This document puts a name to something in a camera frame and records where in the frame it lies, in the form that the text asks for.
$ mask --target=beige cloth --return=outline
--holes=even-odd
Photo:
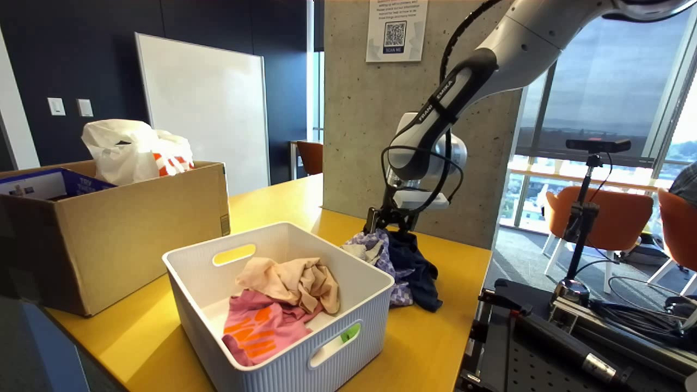
[[[256,290],[274,300],[300,305],[304,311],[337,315],[340,286],[321,257],[299,257],[274,262],[270,257],[253,257],[247,262],[239,280],[241,290]]]

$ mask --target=black wall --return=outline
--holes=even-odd
[[[149,123],[132,35],[149,33],[264,57],[270,181],[289,179],[287,143],[303,140],[308,125],[304,24],[304,0],[0,0],[43,167],[89,159],[79,96],[91,100],[93,120]],[[51,116],[47,96],[64,98],[66,119]]]

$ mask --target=chair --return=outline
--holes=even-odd
[[[554,193],[547,193],[545,218],[548,224],[548,233],[558,241],[545,268],[547,278],[551,266],[555,266],[561,256],[568,217],[580,199],[580,193],[581,187],[564,187],[558,196]],[[651,196],[604,193],[593,187],[585,193],[585,204],[596,205],[600,210],[585,238],[585,247],[604,249],[609,254],[634,249],[654,210]],[[608,262],[604,292],[609,292],[609,278],[612,263]]]
[[[299,158],[303,159],[304,175],[322,173],[322,144],[319,143],[297,143]]]
[[[663,242],[668,260],[649,278],[647,286],[659,282],[671,266],[678,263],[692,271],[689,284],[680,290],[680,297],[686,297],[697,286],[697,210],[665,189],[657,189],[657,205],[663,218]]]

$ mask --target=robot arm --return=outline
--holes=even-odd
[[[458,64],[388,149],[390,186],[384,207],[372,210],[365,232],[386,224],[412,230],[413,217],[395,205],[404,181],[421,181],[430,173],[431,151],[478,98],[520,89],[541,77],[561,48],[594,18],[656,23],[671,18],[697,0],[513,0],[499,26]]]

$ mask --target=wall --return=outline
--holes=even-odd
[[[270,177],[289,179],[287,140],[304,136],[304,3],[0,0],[0,26],[43,167],[89,158],[79,96],[96,119],[145,120],[137,30],[264,57]],[[66,119],[47,113],[47,96],[64,98]]]
[[[326,0],[326,132],[325,207],[365,218],[384,196],[381,151],[404,112],[418,112],[437,87],[443,50],[480,3],[430,0],[425,57],[410,66],[365,66],[368,0]],[[451,66],[495,26],[510,3],[497,5],[460,38]],[[454,127],[468,146],[463,186],[454,205],[425,211],[415,232],[491,249],[506,167],[513,140],[519,94],[470,104]]]

